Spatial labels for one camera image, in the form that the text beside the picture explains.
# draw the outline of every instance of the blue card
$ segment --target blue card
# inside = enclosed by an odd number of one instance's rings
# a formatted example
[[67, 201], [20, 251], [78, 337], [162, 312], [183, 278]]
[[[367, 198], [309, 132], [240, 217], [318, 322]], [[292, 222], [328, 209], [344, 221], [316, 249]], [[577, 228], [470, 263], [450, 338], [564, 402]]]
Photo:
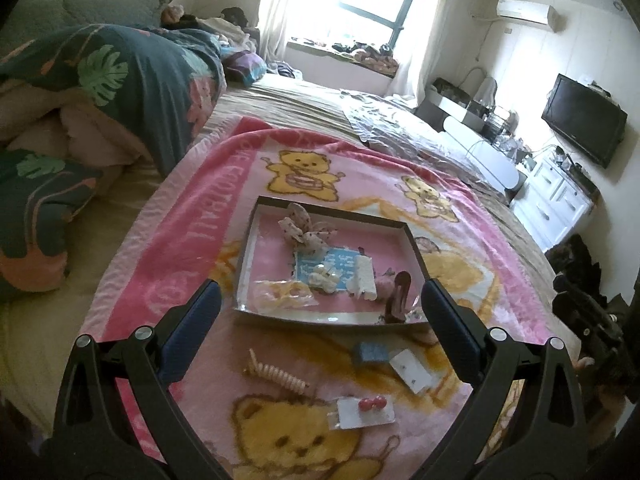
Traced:
[[342, 273], [337, 290], [347, 290], [346, 282], [353, 277], [355, 257], [359, 255], [360, 253], [358, 251], [331, 247], [324, 257], [324, 260], [319, 261], [296, 252], [296, 279], [300, 282], [308, 283], [309, 273], [313, 272], [314, 267], [317, 264], [325, 264], [329, 270], [335, 269]]

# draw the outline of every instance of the tv screen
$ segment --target tv screen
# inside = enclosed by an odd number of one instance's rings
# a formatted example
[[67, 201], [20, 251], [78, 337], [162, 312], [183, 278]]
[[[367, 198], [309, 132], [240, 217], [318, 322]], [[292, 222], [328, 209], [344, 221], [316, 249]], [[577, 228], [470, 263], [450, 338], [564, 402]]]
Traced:
[[622, 140], [626, 114], [596, 91], [559, 74], [542, 118], [606, 168]]

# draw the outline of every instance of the curtain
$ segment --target curtain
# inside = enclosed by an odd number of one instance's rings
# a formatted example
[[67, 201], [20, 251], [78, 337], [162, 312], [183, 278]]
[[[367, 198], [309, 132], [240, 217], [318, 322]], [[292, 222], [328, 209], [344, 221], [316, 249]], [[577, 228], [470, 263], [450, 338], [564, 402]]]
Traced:
[[283, 61], [287, 47], [287, 10], [289, 0], [260, 0], [260, 56], [267, 62]]
[[387, 95], [400, 94], [415, 106], [422, 102], [425, 86], [440, 57], [447, 22], [458, 2], [413, 1], [396, 44], [394, 57], [400, 66], [386, 90]]

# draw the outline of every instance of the blue cube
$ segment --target blue cube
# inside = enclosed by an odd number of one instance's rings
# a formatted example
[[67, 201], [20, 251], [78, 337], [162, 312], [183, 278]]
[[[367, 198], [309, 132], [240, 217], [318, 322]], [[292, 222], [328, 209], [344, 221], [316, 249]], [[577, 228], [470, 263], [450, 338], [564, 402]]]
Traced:
[[379, 343], [360, 342], [353, 347], [351, 361], [355, 367], [389, 362], [389, 352]]

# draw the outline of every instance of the white wall-mounted air conditioner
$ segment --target white wall-mounted air conditioner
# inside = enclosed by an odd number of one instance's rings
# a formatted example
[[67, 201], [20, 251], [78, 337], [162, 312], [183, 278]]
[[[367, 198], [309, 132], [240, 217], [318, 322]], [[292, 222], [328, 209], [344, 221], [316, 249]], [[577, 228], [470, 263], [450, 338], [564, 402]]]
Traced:
[[549, 5], [521, 0], [499, 0], [496, 11], [498, 17], [510, 22], [543, 28], [551, 32], [558, 30], [558, 12]]

